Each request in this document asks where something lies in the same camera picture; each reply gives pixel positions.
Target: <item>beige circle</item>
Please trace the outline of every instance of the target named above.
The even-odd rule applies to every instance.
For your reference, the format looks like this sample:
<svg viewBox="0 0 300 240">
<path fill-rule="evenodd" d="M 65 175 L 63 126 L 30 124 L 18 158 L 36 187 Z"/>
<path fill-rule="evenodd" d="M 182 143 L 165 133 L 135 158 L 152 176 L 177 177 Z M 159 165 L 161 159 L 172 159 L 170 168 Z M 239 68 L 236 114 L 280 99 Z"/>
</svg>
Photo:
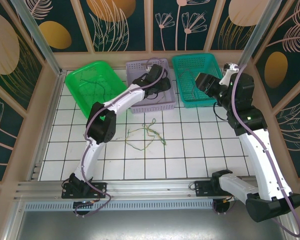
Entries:
<svg viewBox="0 0 300 240">
<path fill-rule="evenodd" d="M 229 18 L 235 25 L 254 26 L 258 23 L 269 0 L 231 0 Z"/>
<path fill-rule="evenodd" d="M 115 8 L 113 2 L 118 11 L 119 9 L 123 11 L 125 18 L 130 17 L 136 9 L 136 0 L 86 0 L 86 3 L 94 15 L 108 22 L 113 22 L 113 18 L 115 17 Z M 112 17 L 108 17 L 108 19 L 106 17 L 108 8 L 104 7 L 105 4 L 109 7 L 110 14 L 112 15 Z"/>
<path fill-rule="evenodd" d="M 278 87 L 286 77 L 288 60 L 279 51 L 273 52 L 267 59 L 264 67 L 265 83 L 272 89 Z"/>
<path fill-rule="evenodd" d="M 68 30 L 56 21 L 45 21 L 39 28 L 49 46 L 55 49 L 70 47 L 72 40 Z"/>
<path fill-rule="evenodd" d="M 18 35 L 11 24 L 0 15 L 0 74 L 12 73 L 19 62 Z"/>
</svg>

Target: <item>plastic basket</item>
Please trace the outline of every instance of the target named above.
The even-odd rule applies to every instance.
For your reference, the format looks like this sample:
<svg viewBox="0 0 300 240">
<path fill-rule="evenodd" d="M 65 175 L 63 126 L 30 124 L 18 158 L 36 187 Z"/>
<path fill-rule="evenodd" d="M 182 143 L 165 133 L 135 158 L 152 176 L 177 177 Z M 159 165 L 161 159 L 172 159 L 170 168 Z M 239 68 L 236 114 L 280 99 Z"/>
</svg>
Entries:
<svg viewBox="0 0 300 240">
<path fill-rule="evenodd" d="M 86 118 L 94 103 L 107 102 L 127 89 L 105 61 L 96 61 L 71 72 L 65 84 Z"/>
<path fill-rule="evenodd" d="M 210 74 L 219 79 L 223 75 L 211 53 L 196 53 L 174 56 L 172 65 L 178 83 L 180 97 L 186 108 L 212 106 L 216 101 L 200 91 L 195 85 L 199 73 Z"/>
<path fill-rule="evenodd" d="M 173 87 L 173 82 L 170 77 L 170 69 L 168 60 L 165 58 L 161 58 L 162 63 L 167 69 L 167 77 L 170 79 L 171 88 L 167 91 L 160 92 L 155 99 L 152 96 L 145 98 L 144 100 L 136 103 L 132 107 L 130 107 L 133 114 L 139 113 L 147 113 L 147 112 L 155 112 L 155 111 L 163 111 L 163 110 L 172 110 L 176 105 L 176 94 Z M 139 61 L 130 61 L 126 63 L 126 81 L 128 86 L 132 84 L 132 82 L 139 78 L 141 75 L 147 73 L 146 63 L 148 60 L 139 60 Z M 161 66 L 161 62 L 158 59 L 152 59 L 149 62 L 149 66 L 153 64 L 157 64 Z"/>
</svg>

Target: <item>cable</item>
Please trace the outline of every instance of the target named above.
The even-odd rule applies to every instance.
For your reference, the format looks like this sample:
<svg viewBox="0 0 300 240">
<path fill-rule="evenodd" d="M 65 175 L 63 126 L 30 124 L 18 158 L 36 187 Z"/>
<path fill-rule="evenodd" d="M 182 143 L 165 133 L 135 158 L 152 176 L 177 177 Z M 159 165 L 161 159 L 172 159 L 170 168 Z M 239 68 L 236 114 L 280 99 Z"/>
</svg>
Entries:
<svg viewBox="0 0 300 240">
<path fill-rule="evenodd" d="M 149 98 L 149 97 L 150 97 L 150 96 L 147 96 L 146 99 L 154 100 L 154 99 L 156 99 L 156 98 L 158 97 L 158 93 L 155 94 L 155 97 L 154 97 L 154 98 Z"/>
<path fill-rule="evenodd" d="M 262 146 L 263 148 L 263 151 L 265 152 L 267 158 L 269 159 L 269 162 L 270 162 L 270 165 L 271 165 L 271 168 L 272 168 L 272 171 L 274 173 L 274 176 L 275 176 L 275 179 L 277 181 L 277 184 L 279 185 L 279 188 L 282 192 L 282 195 L 284 196 L 294 218 L 295 218 L 295 221 L 297 222 L 298 224 L 298 227 L 299 227 L 299 233 L 298 234 L 295 234 L 294 232 L 291 232 L 289 229 L 287 229 L 285 226 L 283 226 L 280 222 L 278 222 L 276 219 L 272 218 L 272 220 L 277 223 L 283 230 L 285 230 L 287 233 L 289 233 L 290 235 L 292 235 L 293 237 L 296 237 L 296 238 L 300 238 L 300 219 L 294 209 L 294 207 L 292 206 L 292 203 L 290 201 L 290 199 L 288 198 L 285 190 L 284 190 L 284 186 L 282 185 L 282 182 L 281 182 L 281 179 L 279 177 L 279 174 L 276 170 L 276 166 L 275 166 L 275 163 L 269 153 L 269 150 L 268 148 L 266 147 L 266 145 L 264 144 L 264 142 L 254 133 L 254 131 L 252 131 L 242 120 L 241 118 L 239 117 L 238 115 L 238 112 L 236 110 L 236 101 L 235 101 L 235 97 L 236 97 L 236 89 L 237 89 L 237 85 L 238 85 L 238 82 L 239 82 L 239 79 L 240 79 L 240 76 L 242 74 L 242 72 L 244 71 L 244 69 L 246 68 L 247 64 L 243 65 L 242 67 L 239 67 L 240 70 L 238 72 L 238 74 L 236 75 L 235 77 L 235 80 L 234 80 L 234 83 L 233 83 L 233 89 L 232 89 L 232 94 L 231 94 L 231 106 L 232 106 L 232 111 L 233 111 L 233 114 L 235 116 L 235 118 L 237 119 L 237 121 L 260 143 L 260 145 Z"/>
<path fill-rule="evenodd" d="M 216 104 L 217 104 L 217 102 L 215 102 L 213 104 L 213 112 L 214 112 L 214 114 L 217 116 L 218 119 L 220 119 L 222 121 L 227 121 L 227 119 L 223 119 L 223 118 L 219 117 L 219 115 L 216 113 Z"/>
<path fill-rule="evenodd" d="M 104 204 L 102 204 L 100 207 L 98 207 L 96 210 L 90 211 L 90 212 L 88 212 L 88 213 L 85 214 L 85 215 L 79 215 L 78 212 L 77 212 L 78 207 L 76 207 L 75 210 L 74 210 L 74 213 L 75 213 L 75 215 L 76 215 L 77 217 L 82 217 L 82 218 L 84 218 L 85 216 L 88 217 L 88 216 L 91 216 L 91 215 L 93 215 L 93 214 L 96 214 L 100 209 L 104 208 L 104 207 L 111 201 L 111 199 L 112 199 L 112 197 L 111 197 L 111 195 L 110 195 L 109 193 L 103 192 L 103 191 L 97 189 L 97 188 L 94 187 L 94 186 L 87 180 L 87 178 L 86 178 L 85 171 L 84 171 L 84 167 L 85 167 L 84 162 L 85 162 L 85 158 L 86 158 L 87 152 L 89 151 L 91 145 L 93 144 L 92 141 L 88 138 L 88 131 L 89 131 L 89 129 L 90 129 L 92 123 L 95 121 L 95 119 L 96 119 L 96 118 L 99 116 L 99 114 L 102 113 L 104 110 L 106 110 L 107 108 L 113 106 L 116 102 L 118 102 L 119 100 L 121 100 L 122 98 L 124 98 L 126 95 L 131 94 L 132 92 L 135 92 L 135 91 L 140 90 L 140 89 L 142 90 L 142 89 L 149 88 L 149 87 L 155 85 L 160 79 L 162 79 L 162 77 L 163 77 L 163 75 L 164 75 L 164 73 L 165 73 L 165 66 L 164 66 L 164 64 L 163 64 L 163 61 L 162 61 L 160 58 L 157 58 L 157 57 L 149 58 L 148 61 L 147 61 L 146 64 L 145 64 L 145 65 L 146 65 L 145 67 L 147 68 L 148 65 L 149 65 L 150 60 L 154 60 L 154 59 L 159 60 L 159 61 L 161 62 L 161 66 L 162 66 L 161 74 L 160 74 L 160 76 L 159 76 L 154 82 L 152 82 L 152 83 L 150 83 L 150 84 L 148 84 L 148 85 L 146 85 L 146 86 L 141 86 L 141 87 L 134 88 L 134 89 L 132 89 L 131 91 L 127 91 L 127 92 L 124 93 L 123 95 L 119 96 L 119 97 L 116 98 L 114 101 L 112 101 L 111 103 L 109 103 L 109 105 L 104 106 L 104 107 L 101 108 L 99 111 L 97 111 L 97 112 L 93 115 L 93 117 L 91 118 L 91 120 L 89 121 L 89 123 L 88 123 L 87 126 L 86 126 L 86 129 L 85 129 L 85 132 L 84 132 L 84 139 L 85 139 L 86 141 L 89 142 L 89 145 L 88 145 L 88 147 L 85 149 L 85 151 L 83 152 L 83 155 L 82 155 L 82 161 L 81 161 L 81 173 L 82 173 L 82 177 L 83 177 L 83 179 L 84 179 L 84 182 L 85 182 L 88 186 L 90 186 L 93 190 L 97 191 L 98 193 L 108 196 L 109 199 L 108 199 Z"/>
</svg>

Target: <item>green string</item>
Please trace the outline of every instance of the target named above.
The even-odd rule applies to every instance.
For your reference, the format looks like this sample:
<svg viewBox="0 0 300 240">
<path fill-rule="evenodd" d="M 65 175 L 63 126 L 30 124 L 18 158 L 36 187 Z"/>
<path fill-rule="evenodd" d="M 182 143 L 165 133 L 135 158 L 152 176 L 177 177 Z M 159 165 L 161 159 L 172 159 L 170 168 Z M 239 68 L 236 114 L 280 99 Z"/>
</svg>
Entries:
<svg viewBox="0 0 300 240">
<path fill-rule="evenodd" d="M 160 139 L 160 142 L 165 146 L 167 145 L 166 141 L 160 136 L 160 133 L 158 133 L 157 131 L 153 130 L 153 129 L 150 129 L 150 127 L 152 125 L 154 125 L 156 123 L 156 119 L 153 118 L 152 119 L 152 122 L 149 124 L 149 125 L 146 125 L 145 123 L 142 124 L 142 127 L 141 128 L 138 128 L 136 130 L 133 130 L 133 131 L 130 131 L 130 129 L 128 129 L 128 132 L 126 134 L 126 137 L 125 137 L 125 143 L 128 144 L 129 146 L 133 147 L 134 149 L 136 150 L 139 150 L 139 151 L 143 151 L 145 150 L 154 140 L 155 138 L 157 137 L 158 139 Z M 137 148 L 135 146 L 133 146 L 132 144 L 128 143 L 127 140 L 129 138 L 129 135 L 130 133 L 133 133 L 133 132 L 136 132 L 136 131 L 139 131 L 139 130 L 146 130 L 146 134 L 148 135 L 148 137 L 151 137 L 152 140 L 142 149 L 140 148 Z"/>
</svg>

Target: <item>metal plate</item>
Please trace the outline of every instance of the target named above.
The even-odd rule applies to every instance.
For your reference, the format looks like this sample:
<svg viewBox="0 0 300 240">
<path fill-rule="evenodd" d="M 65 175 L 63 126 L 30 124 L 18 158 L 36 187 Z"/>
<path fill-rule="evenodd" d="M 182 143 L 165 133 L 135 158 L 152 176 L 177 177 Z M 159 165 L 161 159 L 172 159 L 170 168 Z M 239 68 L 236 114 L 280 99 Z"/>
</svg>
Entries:
<svg viewBox="0 0 300 240">
<path fill-rule="evenodd" d="M 95 188 L 99 189 L 100 191 L 107 192 L 106 182 L 92 182 L 91 184 Z M 69 183 L 65 183 L 61 198 L 62 199 L 97 199 L 97 198 L 104 199 L 106 198 L 106 195 L 91 190 L 85 196 L 83 196 L 80 192 L 72 191 Z"/>
<path fill-rule="evenodd" d="M 227 191 L 215 192 L 211 181 L 195 181 L 194 182 L 195 195 L 197 197 L 220 197 L 220 196 L 231 196 L 231 193 Z"/>
</svg>

